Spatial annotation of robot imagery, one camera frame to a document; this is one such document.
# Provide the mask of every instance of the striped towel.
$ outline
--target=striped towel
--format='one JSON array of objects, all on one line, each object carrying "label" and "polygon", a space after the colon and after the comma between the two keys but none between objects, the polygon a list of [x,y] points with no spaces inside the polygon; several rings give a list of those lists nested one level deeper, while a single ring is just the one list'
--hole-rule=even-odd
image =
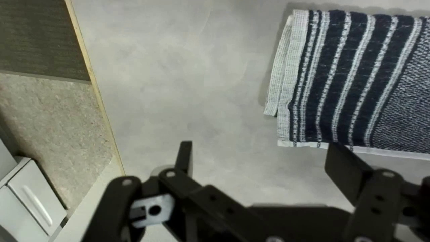
[{"label": "striped towel", "polygon": [[294,11],[265,115],[281,147],[430,154],[430,18]]}]

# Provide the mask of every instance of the floor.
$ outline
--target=floor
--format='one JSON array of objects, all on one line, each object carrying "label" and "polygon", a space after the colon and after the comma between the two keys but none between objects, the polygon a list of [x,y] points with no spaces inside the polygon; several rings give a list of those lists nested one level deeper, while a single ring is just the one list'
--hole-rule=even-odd
[{"label": "floor", "polygon": [[[421,0],[71,3],[126,174],[145,181],[192,140],[196,181],[243,205],[343,209],[351,206],[322,171],[325,151],[278,148],[277,122],[262,115],[286,15],[293,7],[430,15]],[[412,182],[430,171],[430,162],[364,158]]]},{"label": "floor", "polygon": [[4,142],[38,162],[73,214],[114,161],[90,83],[0,73],[0,97]]}]

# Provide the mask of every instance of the screw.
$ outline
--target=screw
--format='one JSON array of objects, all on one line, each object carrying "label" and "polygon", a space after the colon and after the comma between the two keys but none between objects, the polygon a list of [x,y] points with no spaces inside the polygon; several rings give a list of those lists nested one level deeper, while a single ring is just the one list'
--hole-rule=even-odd
[{"label": "screw", "polygon": [[353,240],[353,242],[372,242],[372,240],[369,240],[367,237],[357,237]]},{"label": "screw", "polygon": [[279,237],[269,237],[266,242],[283,242],[283,240]]},{"label": "screw", "polygon": [[130,186],[133,182],[130,179],[125,179],[122,181],[122,186],[126,187],[126,186]]},{"label": "screw", "polygon": [[175,174],[173,171],[169,171],[169,173],[165,174],[165,177],[167,177],[167,178],[175,178],[176,174]]}]

